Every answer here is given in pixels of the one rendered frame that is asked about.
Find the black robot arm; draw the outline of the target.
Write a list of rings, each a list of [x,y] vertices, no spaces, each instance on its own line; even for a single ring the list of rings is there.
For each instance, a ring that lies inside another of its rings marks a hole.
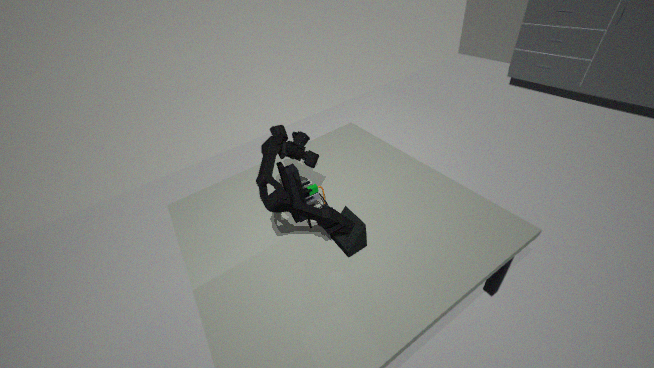
[[[294,153],[294,145],[305,150],[306,143],[310,140],[308,135],[303,132],[293,132],[293,142],[286,142],[288,136],[283,125],[272,126],[270,128],[272,136],[261,147],[263,154],[260,170],[256,183],[259,187],[260,198],[270,212],[290,212],[312,220],[330,235],[333,232],[342,232],[346,236],[350,235],[355,223],[349,218],[344,217],[341,213],[325,205],[321,209],[308,205],[306,203],[292,199],[291,195],[286,192],[281,183],[276,181],[273,176],[273,169],[276,155],[281,159],[290,157]],[[293,145],[294,144],[294,145]],[[271,184],[275,191],[268,195],[267,184]],[[348,237],[347,236],[347,237]]]

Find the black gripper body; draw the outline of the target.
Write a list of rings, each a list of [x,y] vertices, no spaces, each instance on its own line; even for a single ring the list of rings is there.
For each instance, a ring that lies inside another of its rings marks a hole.
[[[303,159],[303,160],[305,160],[305,165],[307,165],[307,166],[309,166],[311,168],[314,168],[316,163],[317,163],[317,160],[319,158],[319,155],[312,152],[312,151],[310,151],[310,152],[306,151],[305,152],[305,150],[301,149],[297,145],[294,145],[294,153],[289,158],[296,159],[298,161]]]

